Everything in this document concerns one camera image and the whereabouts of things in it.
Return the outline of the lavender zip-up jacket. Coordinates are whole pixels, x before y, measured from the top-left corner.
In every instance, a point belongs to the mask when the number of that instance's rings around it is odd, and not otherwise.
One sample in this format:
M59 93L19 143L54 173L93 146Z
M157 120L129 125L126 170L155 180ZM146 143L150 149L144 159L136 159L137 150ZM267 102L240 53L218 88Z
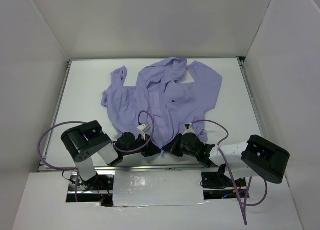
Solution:
M138 122L154 131L152 142L159 148L196 121L193 129L201 141L208 135L203 119L215 108L223 77L211 67L186 58L166 58L143 68L135 86L125 86L128 70L122 66L111 74L111 84L102 93L101 105L117 133L138 132Z

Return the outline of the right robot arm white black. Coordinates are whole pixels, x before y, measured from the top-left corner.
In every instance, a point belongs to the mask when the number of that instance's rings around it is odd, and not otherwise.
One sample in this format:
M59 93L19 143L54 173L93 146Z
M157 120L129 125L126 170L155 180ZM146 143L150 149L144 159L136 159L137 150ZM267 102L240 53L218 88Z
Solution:
M290 158L286 149L259 135L251 135L240 143L218 146L205 144L195 133L189 132L178 134L162 149L178 157L192 156L207 168L220 168L217 179L223 186L235 179L253 176L280 184Z

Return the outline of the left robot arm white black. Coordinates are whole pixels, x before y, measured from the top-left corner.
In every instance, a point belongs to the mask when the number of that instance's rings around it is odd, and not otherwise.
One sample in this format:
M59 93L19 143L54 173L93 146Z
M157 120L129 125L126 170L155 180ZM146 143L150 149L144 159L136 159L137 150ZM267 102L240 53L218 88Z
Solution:
M99 154L108 166L113 167L121 163L126 155L141 153L144 157L150 157L158 154L161 149L150 140L147 134L149 128L148 124L140 124L137 137L125 132L113 142L99 122L94 120L66 130L61 140L78 169L81 185L87 190L97 190L107 184L98 175L92 156Z

